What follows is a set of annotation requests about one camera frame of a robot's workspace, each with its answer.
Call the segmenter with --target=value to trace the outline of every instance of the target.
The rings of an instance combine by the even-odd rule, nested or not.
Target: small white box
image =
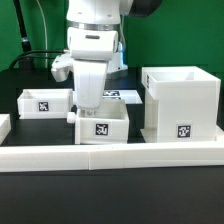
[[[75,144],[127,143],[129,118],[124,100],[103,99],[94,117],[78,109]]]
[[[9,114],[0,114],[0,145],[11,130]]]
[[[17,100],[20,119],[66,118],[72,89],[25,89]]]
[[[221,81],[197,67],[142,69],[146,142],[214,141]]]

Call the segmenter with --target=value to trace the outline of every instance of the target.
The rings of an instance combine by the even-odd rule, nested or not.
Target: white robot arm
[[[120,14],[146,17],[162,0],[69,0],[69,52],[52,64],[56,81],[74,74],[76,105],[86,116],[97,110],[103,95],[108,62],[118,48]]]

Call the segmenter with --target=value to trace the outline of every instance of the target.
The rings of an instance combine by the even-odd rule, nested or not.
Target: black table
[[[134,74],[106,85],[138,88],[138,72]],[[0,112],[10,113],[13,124],[3,147],[73,144],[73,127],[65,120],[21,122],[16,106],[22,89],[71,83],[70,78],[58,84],[45,70],[1,72]],[[221,126],[222,98],[220,102]],[[223,211],[222,166],[0,173],[3,224],[222,224]]]

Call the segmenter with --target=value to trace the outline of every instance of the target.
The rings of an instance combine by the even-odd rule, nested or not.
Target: green wall
[[[147,19],[126,19],[129,66],[197,65],[222,76],[223,10],[223,0],[164,0]]]
[[[44,49],[35,0],[20,0],[33,49]],[[40,0],[47,19],[49,49],[65,46],[65,0]],[[126,62],[130,67],[197,65],[224,74],[224,1],[164,0],[146,19],[126,18]],[[0,70],[22,52],[13,1],[0,1]]]
[[[65,47],[64,0],[39,0],[46,17],[49,49]],[[32,49],[45,49],[43,21],[36,0],[20,0]],[[0,70],[22,53],[20,31],[13,0],[0,1]]]

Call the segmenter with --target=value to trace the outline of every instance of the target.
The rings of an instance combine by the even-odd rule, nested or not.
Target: tall white box
[[[221,81],[197,67],[142,69],[146,142],[213,141]]]

